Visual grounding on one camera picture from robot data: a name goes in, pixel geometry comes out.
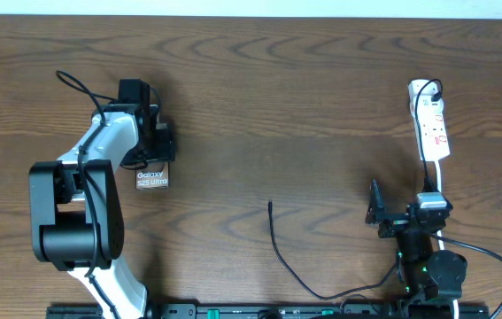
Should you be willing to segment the Galaxy S25 Ultra smartphone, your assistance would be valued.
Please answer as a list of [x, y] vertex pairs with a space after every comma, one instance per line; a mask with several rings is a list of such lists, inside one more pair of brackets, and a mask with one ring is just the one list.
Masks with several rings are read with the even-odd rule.
[[139, 191], [165, 189], [169, 187], [169, 163], [150, 163], [148, 167], [135, 171], [135, 187]]

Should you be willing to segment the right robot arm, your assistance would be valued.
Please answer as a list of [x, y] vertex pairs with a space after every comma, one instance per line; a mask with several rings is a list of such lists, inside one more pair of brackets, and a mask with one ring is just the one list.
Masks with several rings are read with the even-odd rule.
[[407, 296], [397, 302], [402, 317], [459, 318], [459, 298], [467, 275], [467, 260], [432, 239], [446, 226], [452, 204], [428, 179], [403, 213], [387, 210], [376, 181], [370, 185], [365, 223], [378, 227], [378, 237], [394, 238], [398, 246], [399, 276]]

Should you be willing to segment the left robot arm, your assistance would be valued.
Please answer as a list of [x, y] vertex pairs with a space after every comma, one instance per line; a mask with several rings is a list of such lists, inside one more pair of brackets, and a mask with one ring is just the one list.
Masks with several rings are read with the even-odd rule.
[[29, 169], [35, 258], [81, 283], [96, 302], [89, 315], [159, 316], [123, 253], [125, 225], [115, 175], [131, 168], [142, 187], [158, 187], [163, 180], [150, 166], [173, 159], [172, 129], [161, 121], [159, 105], [116, 102], [94, 111], [72, 149]]

